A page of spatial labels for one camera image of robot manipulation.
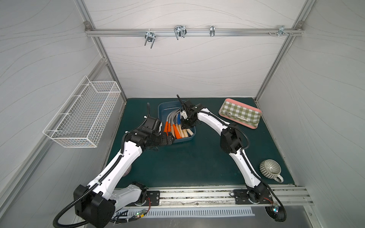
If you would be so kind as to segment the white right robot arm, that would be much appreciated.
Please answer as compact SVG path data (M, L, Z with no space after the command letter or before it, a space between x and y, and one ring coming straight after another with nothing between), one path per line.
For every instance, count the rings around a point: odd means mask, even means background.
M265 194L274 197L273 190L256 173L245 153L245 149L250 146L246 134L236 125L223 121L211 113L203 105L193 105L189 100L184 102L180 97L178 100L182 110L186 112L186 116L181 121L183 128L190 128L198 122L203 122L220 135L220 147L234 160L239 168L247 187L246 195L249 201L252 204L258 204L265 198Z

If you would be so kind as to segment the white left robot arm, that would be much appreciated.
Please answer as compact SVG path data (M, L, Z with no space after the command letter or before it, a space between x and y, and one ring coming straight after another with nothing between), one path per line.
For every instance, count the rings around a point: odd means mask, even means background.
M103 228L117 210L146 203L147 187L143 184L132 182L120 191L115 188L143 150L173 143L172 135L163 132L162 125L159 119L147 116L139 127L123 136L120 151L106 168L88 185L75 189L76 215L96 228Z

